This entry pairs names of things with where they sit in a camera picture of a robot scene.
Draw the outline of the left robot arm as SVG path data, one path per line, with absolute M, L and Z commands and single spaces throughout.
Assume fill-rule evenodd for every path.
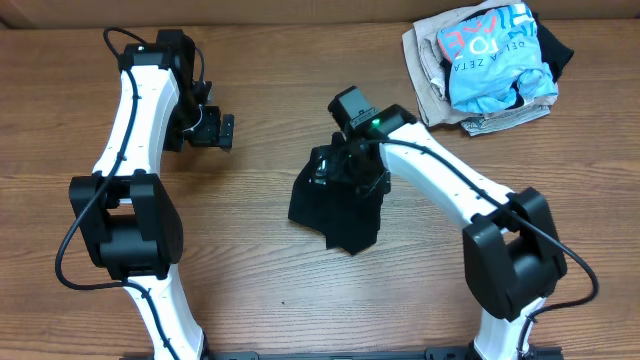
M 74 290 L 124 289 L 150 335 L 152 358 L 209 359 L 206 333 L 179 275 L 184 232 L 160 179 L 161 158 L 185 145 L 230 150 L 234 117 L 211 105 L 204 56 L 183 30 L 160 30 L 153 42 L 132 39 L 113 53 L 121 96 L 105 149 L 91 174 L 69 185 L 75 220 L 56 255 L 55 274 Z M 76 233 L 109 282 L 76 284 L 64 276 L 63 256 Z

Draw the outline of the black t-shirt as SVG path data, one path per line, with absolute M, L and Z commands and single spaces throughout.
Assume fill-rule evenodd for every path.
M 341 185 L 311 183 L 317 148 L 294 182 L 288 218 L 322 233 L 327 248 L 355 255 L 377 242 L 381 205 L 388 193 L 356 193 Z

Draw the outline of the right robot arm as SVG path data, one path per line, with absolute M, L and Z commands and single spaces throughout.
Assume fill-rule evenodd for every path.
M 440 145 L 406 109 L 379 110 L 352 86 L 328 111 L 339 125 L 320 149 L 309 182 L 336 195 L 338 232 L 330 244 L 358 253 L 376 238 L 363 221 L 380 222 L 383 197 L 398 175 L 436 204 L 462 232 L 466 284 L 482 308 L 468 359 L 560 359 L 559 348 L 530 344 L 543 309 L 567 264 L 545 198 L 497 184 Z

